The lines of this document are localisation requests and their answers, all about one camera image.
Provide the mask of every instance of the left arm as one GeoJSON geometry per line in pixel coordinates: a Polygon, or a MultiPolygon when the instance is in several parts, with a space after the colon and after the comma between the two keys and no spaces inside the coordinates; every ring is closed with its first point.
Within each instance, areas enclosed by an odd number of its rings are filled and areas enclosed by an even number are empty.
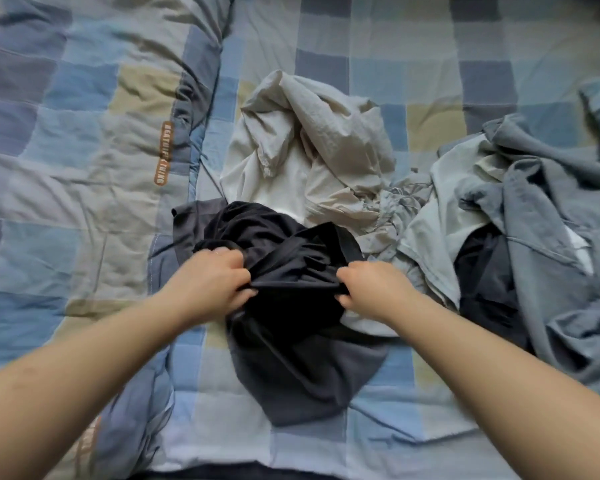
{"type": "Polygon", "coordinates": [[[239,251],[200,251],[151,298],[0,369],[0,480],[46,475],[152,355],[242,306],[249,281],[239,251]]]}

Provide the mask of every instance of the pile of clothes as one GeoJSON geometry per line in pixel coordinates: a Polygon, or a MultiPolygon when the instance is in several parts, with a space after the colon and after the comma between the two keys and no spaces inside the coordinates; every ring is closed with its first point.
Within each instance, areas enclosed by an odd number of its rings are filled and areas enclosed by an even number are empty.
{"type": "Polygon", "coordinates": [[[395,340],[345,312],[335,275],[391,262],[421,292],[600,393],[600,161],[511,114],[392,182],[380,108],[276,71],[243,104],[223,197],[174,209],[182,264],[241,250],[259,290],[226,320],[240,381],[274,425],[346,408],[395,340]]]}

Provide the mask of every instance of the right hand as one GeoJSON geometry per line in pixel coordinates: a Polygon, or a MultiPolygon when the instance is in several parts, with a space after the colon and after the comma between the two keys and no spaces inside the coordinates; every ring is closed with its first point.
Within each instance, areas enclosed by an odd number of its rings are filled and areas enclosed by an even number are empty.
{"type": "Polygon", "coordinates": [[[389,325],[401,310],[424,296],[386,262],[354,261],[339,268],[337,276],[349,290],[349,295],[336,297],[346,310],[389,325]]]}

